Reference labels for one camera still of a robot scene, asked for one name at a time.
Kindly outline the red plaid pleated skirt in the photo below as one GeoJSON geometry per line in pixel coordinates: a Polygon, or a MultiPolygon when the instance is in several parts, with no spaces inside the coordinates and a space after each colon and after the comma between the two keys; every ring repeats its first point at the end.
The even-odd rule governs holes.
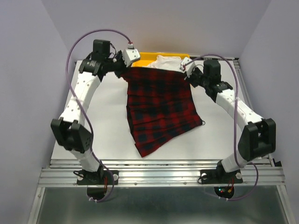
{"type": "Polygon", "coordinates": [[[204,124],[183,73],[133,67],[121,77],[128,84],[127,121],[141,157],[204,124]]]}

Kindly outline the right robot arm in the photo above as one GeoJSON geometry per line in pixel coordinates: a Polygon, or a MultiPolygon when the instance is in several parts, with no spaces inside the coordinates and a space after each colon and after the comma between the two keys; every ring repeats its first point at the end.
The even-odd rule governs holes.
{"type": "Polygon", "coordinates": [[[217,60],[206,60],[203,70],[186,57],[180,69],[186,73],[185,80],[193,87],[202,87],[211,100],[224,109],[234,120],[234,127],[242,131],[234,152],[220,160],[215,169],[202,170],[201,184],[227,183],[242,180],[240,169],[258,157],[276,150],[276,123],[255,113],[238,97],[238,90],[221,79],[221,65],[217,60]]]}

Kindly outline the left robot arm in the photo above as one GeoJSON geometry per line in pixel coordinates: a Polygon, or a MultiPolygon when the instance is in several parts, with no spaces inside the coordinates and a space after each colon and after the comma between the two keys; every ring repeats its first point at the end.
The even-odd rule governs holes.
{"type": "Polygon", "coordinates": [[[71,98],[58,119],[53,119],[50,127],[57,144],[73,154],[82,169],[75,171],[79,184],[98,184],[104,178],[104,166],[92,150],[93,129],[85,128],[90,123],[87,110],[96,89],[109,72],[121,74],[131,64],[140,59],[133,44],[111,57],[112,44],[106,40],[94,40],[92,52],[81,62],[77,82],[71,87],[71,98]]]}

